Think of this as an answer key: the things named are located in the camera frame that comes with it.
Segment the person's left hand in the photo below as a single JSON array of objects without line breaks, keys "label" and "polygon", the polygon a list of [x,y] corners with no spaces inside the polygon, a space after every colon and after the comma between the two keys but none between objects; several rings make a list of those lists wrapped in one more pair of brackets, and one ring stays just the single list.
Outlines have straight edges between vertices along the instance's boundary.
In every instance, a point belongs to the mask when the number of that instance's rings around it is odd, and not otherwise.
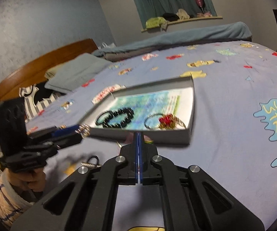
[{"label": "person's left hand", "polygon": [[37,168],[32,172],[14,173],[6,169],[6,176],[12,188],[17,192],[33,191],[42,192],[45,189],[46,174],[43,168]]}]

